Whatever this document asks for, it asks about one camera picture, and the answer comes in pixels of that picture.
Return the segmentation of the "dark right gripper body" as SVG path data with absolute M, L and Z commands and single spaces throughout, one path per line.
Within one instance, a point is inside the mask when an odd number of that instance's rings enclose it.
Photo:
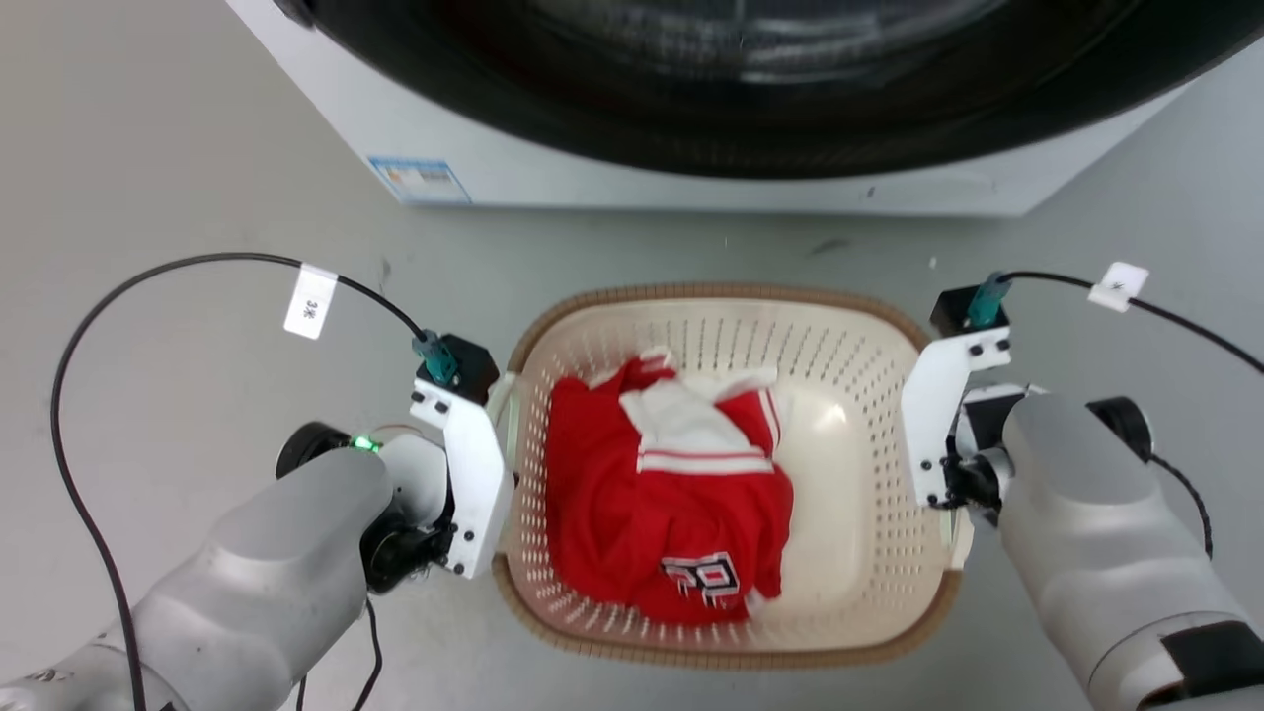
M 972 506 L 983 514 L 1001 512 L 1014 478 L 1011 455 L 1004 444 L 1007 415 L 1031 393 L 1029 385 L 986 385 L 966 392 L 947 436 L 944 479 L 949 509 Z

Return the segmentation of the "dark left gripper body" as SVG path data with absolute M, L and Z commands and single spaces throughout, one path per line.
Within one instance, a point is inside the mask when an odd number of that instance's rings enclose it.
M 386 595 L 432 566 L 445 566 L 455 530 L 447 514 L 435 522 L 416 522 L 402 504 L 391 504 L 360 538 L 367 590 Z

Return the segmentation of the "beige plastic laundry basket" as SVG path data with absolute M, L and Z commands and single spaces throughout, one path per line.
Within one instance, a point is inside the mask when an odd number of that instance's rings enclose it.
M 578 654 L 722 672 L 880 665 L 925 643 L 959 590 L 975 528 L 921 509 L 899 402 L 924 330 L 877 300 L 767 283 L 598 288 L 533 320 L 492 407 L 520 481 L 494 578 L 520 624 Z M 750 621 L 667 625 L 597 603 L 555 576 L 546 533 L 549 393 L 643 350 L 685 376 L 775 367 L 789 415 L 777 461 L 795 490 L 784 593 Z

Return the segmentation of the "red and white jersey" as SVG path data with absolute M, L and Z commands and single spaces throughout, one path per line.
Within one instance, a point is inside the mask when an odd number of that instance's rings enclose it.
M 549 554 L 576 593 L 664 624 L 742 621 L 784 590 L 794 509 L 775 367 L 686 374 L 645 350 L 552 388 Z

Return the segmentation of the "blue white energy label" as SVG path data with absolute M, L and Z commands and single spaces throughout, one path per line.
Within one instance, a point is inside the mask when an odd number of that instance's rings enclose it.
M 470 205 L 471 197 L 442 159 L 369 156 L 367 166 L 403 205 Z

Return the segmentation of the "black round washer door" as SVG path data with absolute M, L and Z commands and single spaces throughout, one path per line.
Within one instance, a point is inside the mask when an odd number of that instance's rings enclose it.
M 1264 37 L 1264 0 L 265 1 L 458 116 L 710 178 L 889 175 L 1025 147 Z

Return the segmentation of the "white washing machine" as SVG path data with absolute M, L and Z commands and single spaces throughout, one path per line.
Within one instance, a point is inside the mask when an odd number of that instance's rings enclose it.
M 488 207 L 1016 218 L 1047 202 L 1196 80 L 1079 130 L 972 159 L 854 177 L 694 177 L 569 154 L 458 116 L 295 27 L 265 0 L 226 1 L 362 163 L 369 156 L 442 159 L 470 205 Z

